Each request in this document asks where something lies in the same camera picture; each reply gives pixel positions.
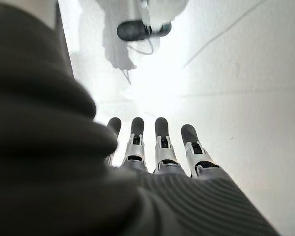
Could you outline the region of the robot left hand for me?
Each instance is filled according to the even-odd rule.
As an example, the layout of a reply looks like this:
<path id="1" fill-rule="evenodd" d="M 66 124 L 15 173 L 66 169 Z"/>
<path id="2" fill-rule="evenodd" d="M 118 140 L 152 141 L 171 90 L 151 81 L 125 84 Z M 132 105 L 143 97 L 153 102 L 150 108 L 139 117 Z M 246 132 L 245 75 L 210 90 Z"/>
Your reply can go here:
<path id="1" fill-rule="evenodd" d="M 105 159 L 114 133 L 74 78 L 55 0 L 0 0 L 0 236 L 275 236 L 229 175 Z"/>

